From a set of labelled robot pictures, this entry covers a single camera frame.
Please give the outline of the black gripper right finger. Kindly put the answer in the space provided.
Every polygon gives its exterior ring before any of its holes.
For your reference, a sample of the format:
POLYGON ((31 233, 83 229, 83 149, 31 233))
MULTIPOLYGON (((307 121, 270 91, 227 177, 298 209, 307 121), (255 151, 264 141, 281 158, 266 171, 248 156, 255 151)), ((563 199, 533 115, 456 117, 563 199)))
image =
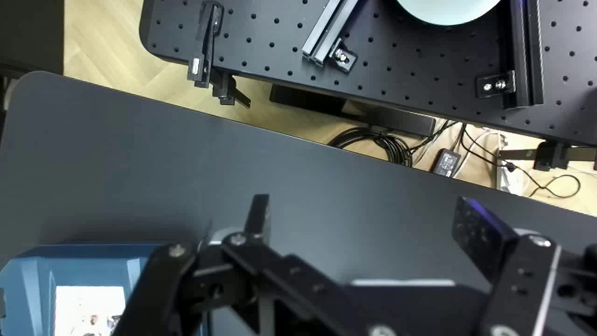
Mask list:
POLYGON ((581 336, 597 336, 595 246, 568 252, 537 231, 516 231, 473 197, 458 197, 451 237, 490 283, 479 336, 565 336, 559 309, 581 336))

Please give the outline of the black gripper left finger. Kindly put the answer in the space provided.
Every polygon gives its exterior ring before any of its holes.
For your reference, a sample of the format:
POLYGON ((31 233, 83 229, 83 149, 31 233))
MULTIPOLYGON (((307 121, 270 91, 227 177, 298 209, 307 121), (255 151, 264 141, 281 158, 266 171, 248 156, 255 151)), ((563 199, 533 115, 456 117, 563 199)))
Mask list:
POLYGON ((218 244, 169 242, 147 259, 113 336, 195 336, 229 308, 257 336, 348 332, 348 296, 296 255, 266 244, 268 196, 218 244))

